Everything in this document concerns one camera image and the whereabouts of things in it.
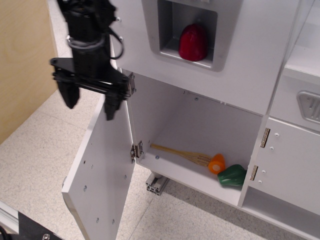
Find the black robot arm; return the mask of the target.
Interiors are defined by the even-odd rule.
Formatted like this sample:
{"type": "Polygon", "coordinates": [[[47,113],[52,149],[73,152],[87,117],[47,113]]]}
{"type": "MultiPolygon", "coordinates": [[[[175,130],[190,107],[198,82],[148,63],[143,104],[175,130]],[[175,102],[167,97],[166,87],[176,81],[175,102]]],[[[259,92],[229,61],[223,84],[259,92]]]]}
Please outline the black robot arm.
{"type": "Polygon", "coordinates": [[[105,96],[106,119],[112,120],[122,101],[129,97],[129,78],[116,70],[111,54],[111,36],[120,37],[110,25],[116,21],[116,7],[108,0],[59,0],[58,6],[67,23],[67,44],[72,57],[52,58],[53,79],[65,104],[73,109],[80,89],[105,96]]]}

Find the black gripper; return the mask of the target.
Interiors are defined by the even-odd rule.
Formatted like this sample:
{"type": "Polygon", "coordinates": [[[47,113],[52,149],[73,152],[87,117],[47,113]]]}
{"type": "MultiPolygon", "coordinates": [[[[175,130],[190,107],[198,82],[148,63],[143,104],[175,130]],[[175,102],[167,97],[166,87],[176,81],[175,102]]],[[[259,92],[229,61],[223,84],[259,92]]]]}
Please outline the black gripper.
{"type": "Polygon", "coordinates": [[[50,60],[54,67],[53,79],[70,109],[80,99],[79,88],[105,94],[106,120],[114,119],[122,100],[129,97],[127,76],[111,65],[110,51],[104,48],[94,51],[72,51],[72,57],[55,57],[50,60]]]}

